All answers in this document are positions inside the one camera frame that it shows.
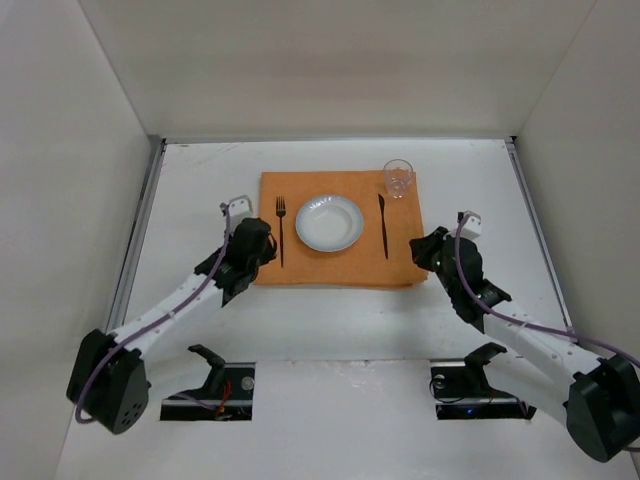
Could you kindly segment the black fork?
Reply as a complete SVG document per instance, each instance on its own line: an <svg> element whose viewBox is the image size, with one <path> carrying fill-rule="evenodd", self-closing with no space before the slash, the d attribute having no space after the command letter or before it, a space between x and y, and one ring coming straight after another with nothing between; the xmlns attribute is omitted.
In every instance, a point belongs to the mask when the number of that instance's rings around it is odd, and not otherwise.
<svg viewBox="0 0 640 480"><path fill-rule="evenodd" d="M286 203L283 196L276 198L276 216L279 219L279 258L281 267L284 267L284 228L283 219L286 216Z"/></svg>

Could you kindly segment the black knife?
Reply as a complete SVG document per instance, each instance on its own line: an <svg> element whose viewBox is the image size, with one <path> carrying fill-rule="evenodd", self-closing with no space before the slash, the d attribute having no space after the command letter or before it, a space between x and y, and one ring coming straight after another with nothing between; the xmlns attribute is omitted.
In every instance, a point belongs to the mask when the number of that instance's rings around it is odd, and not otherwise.
<svg viewBox="0 0 640 480"><path fill-rule="evenodd" d="M386 218L385 218L385 198L383 195L378 194L378 202L381 216L381 235L383 242L383 250L385 259L389 259L389 250L388 250L388 237L387 237L387 229L386 229Z"/></svg>

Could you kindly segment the clear drinking glass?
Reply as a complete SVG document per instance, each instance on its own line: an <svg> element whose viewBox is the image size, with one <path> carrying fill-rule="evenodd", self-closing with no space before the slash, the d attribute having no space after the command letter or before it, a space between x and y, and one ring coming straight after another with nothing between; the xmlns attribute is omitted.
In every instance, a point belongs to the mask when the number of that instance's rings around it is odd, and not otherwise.
<svg viewBox="0 0 640 480"><path fill-rule="evenodd" d="M387 193L395 199L403 198L414 179L412 165L404 159L392 159L383 167Z"/></svg>

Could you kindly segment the orange cloth placemat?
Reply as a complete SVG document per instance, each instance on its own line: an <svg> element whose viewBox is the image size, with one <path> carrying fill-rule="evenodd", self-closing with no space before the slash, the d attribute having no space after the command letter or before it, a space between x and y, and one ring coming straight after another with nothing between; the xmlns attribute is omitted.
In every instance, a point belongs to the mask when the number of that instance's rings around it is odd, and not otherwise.
<svg viewBox="0 0 640 480"><path fill-rule="evenodd" d="M321 253L302 243L295 230L299 209L310 199L336 194L361 210L364 229L346 250ZM385 198L389 259L385 259L378 194ZM274 260L259 271L256 283L278 285L338 285L404 288L423 282L427 272L414 265L409 241L425 235L418 189L411 184L401 199L388 195L384 173L370 171L264 172L260 179L259 217L279 239L276 198L286 203L284 267Z"/></svg>

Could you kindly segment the white round plate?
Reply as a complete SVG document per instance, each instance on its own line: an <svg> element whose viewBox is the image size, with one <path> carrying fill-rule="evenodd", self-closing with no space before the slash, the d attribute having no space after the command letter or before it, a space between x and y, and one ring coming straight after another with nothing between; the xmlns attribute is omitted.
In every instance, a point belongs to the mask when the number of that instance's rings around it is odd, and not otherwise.
<svg viewBox="0 0 640 480"><path fill-rule="evenodd" d="M339 195L322 195L308 200L295 220L295 230L302 243L322 253L348 249L360 238L363 229L360 208Z"/></svg>

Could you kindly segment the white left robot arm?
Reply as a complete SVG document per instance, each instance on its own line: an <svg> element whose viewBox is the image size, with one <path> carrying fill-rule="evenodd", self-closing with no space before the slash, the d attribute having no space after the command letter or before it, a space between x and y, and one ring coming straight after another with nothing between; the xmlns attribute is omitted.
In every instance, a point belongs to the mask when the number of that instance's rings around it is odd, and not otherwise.
<svg viewBox="0 0 640 480"><path fill-rule="evenodd" d="M248 217L229 224L223 245L165 300L109 333L88 333L66 391L77 423L96 422L119 435L149 403L172 396L219 408L233 390L226 363L188 333L246 291L276 253L265 221Z"/></svg>

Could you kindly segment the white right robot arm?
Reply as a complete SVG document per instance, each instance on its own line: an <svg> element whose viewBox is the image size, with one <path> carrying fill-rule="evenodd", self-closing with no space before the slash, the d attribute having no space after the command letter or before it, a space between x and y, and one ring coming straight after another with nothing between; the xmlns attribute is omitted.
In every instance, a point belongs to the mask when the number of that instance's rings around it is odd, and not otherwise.
<svg viewBox="0 0 640 480"><path fill-rule="evenodd" d="M634 361L604 358L574 334L536 324L484 276L464 230L439 227L409 242L413 263L436 275L456 315L488 344L465 358L475 382L509 393L564 425L591 459L610 461L639 438L639 377Z"/></svg>

